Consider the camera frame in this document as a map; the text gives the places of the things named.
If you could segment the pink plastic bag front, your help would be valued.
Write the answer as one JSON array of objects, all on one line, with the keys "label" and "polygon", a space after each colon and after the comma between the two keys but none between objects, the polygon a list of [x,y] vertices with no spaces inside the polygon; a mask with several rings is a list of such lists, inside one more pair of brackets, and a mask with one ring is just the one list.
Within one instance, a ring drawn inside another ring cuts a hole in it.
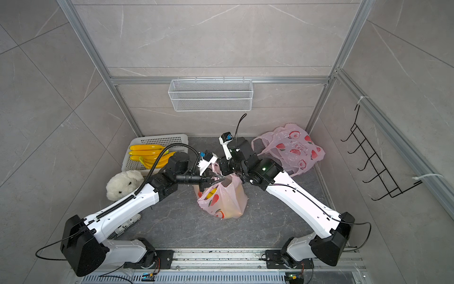
[{"label": "pink plastic bag front", "polygon": [[[240,218],[247,206],[248,196],[242,187],[242,180],[236,174],[230,174],[222,182],[216,182],[212,186],[194,185],[194,192],[199,207],[221,219]],[[206,196],[214,188],[216,193],[209,199]]]}]

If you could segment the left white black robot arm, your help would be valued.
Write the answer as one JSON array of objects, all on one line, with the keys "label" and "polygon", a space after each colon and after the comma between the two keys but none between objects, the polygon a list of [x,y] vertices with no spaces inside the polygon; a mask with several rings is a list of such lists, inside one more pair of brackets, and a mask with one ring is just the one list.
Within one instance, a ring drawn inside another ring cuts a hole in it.
[{"label": "left white black robot arm", "polygon": [[107,264],[148,269],[158,263],[156,250],[146,239],[111,240],[110,236],[135,215],[174,193],[179,184],[202,186],[213,182],[216,174],[206,174],[205,170],[217,156],[198,151],[195,155],[192,163],[187,153],[177,152],[158,173],[151,169],[143,183],[119,201],[85,218],[75,215],[66,221],[58,243],[76,276],[89,275]]}]

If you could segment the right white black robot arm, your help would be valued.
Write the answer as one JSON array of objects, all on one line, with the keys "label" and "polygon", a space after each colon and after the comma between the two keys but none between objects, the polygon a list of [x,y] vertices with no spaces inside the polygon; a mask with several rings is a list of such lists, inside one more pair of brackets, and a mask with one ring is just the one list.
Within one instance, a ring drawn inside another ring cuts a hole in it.
[{"label": "right white black robot arm", "polygon": [[293,123],[267,132],[258,140],[264,147],[259,153],[253,141],[237,133],[223,133],[219,137],[225,154],[220,161],[222,174],[235,173],[243,182],[275,196],[312,228],[312,233],[285,242],[280,251],[281,264],[295,268],[302,260],[317,258],[336,266],[348,251],[347,242],[358,222],[350,213],[339,213],[320,202],[294,180],[323,158],[324,150]]}]

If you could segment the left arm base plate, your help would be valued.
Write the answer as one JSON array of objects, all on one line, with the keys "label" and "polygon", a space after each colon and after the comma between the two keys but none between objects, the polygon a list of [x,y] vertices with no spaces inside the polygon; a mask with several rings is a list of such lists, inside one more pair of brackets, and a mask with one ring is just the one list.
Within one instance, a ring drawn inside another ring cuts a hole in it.
[{"label": "left arm base plate", "polygon": [[147,252],[137,263],[126,262],[126,269],[170,269],[173,261],[173,250],[155,250]]}]

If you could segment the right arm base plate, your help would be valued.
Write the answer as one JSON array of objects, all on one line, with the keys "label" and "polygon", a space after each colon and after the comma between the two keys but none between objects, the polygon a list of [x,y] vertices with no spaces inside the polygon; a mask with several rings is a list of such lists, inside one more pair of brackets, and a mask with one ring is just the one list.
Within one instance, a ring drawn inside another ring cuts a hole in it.
[{"label": "right arm base plate", "polygon": [[260,257],[260,260],[265,261],[267,269],[313,269],[314,263],[312,259],[303,259],[297,262],[288,254],[282,253],[280,250],[266,250]]}]

